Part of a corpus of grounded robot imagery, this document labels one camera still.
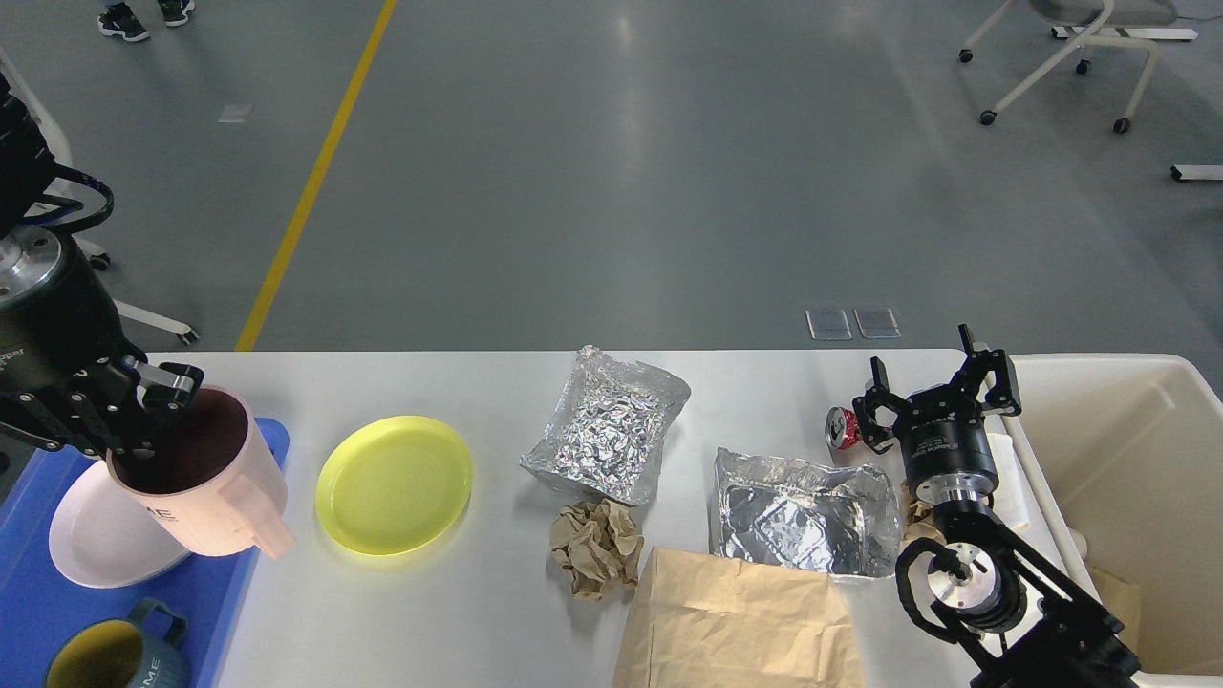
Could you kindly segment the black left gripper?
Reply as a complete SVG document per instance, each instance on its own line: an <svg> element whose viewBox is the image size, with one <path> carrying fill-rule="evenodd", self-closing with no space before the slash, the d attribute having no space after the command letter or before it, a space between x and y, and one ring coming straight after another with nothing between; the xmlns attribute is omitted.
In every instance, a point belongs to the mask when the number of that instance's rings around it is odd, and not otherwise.
<svg viewBox="0 0 1223 688"><path fill-rule="evenodd" d="M95 391L54 387L102 358ZM142 358L75 240L40 226L2 240L2 435L88 456L157 448L186 417L204 371Z"/></svg>

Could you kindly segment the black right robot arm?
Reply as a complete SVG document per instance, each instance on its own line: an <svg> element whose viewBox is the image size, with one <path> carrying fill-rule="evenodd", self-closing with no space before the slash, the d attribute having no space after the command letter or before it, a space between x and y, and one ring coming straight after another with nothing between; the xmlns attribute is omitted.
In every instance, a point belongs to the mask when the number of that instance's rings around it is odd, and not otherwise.
<svg viewBox="0 0 1223 688"><path fill-rule="evenodd" d="M900 397L874 358L852 401L862 440L874 453L898 445L910 495L942 535L899 554L900 605L974 659L974 687L1131 687L1140 664L1123 623L992 510L999 475L985 419L1016 417L1021 402L1004 349L977 343L966 325L959 335L965 360L948 382Z"/></svg>

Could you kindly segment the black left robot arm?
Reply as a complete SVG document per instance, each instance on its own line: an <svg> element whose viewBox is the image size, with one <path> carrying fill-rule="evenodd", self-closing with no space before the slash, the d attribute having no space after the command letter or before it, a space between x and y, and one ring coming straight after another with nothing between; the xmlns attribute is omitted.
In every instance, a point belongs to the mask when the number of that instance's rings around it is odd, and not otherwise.
<svg viewBox="0 0 1223 688"><path fill-rule="evenodd" d="M149 364L75 242L111 214L110 188L57 164L9 82L1 125L2 433L35 448L148 462L203 371Z"/></svg>

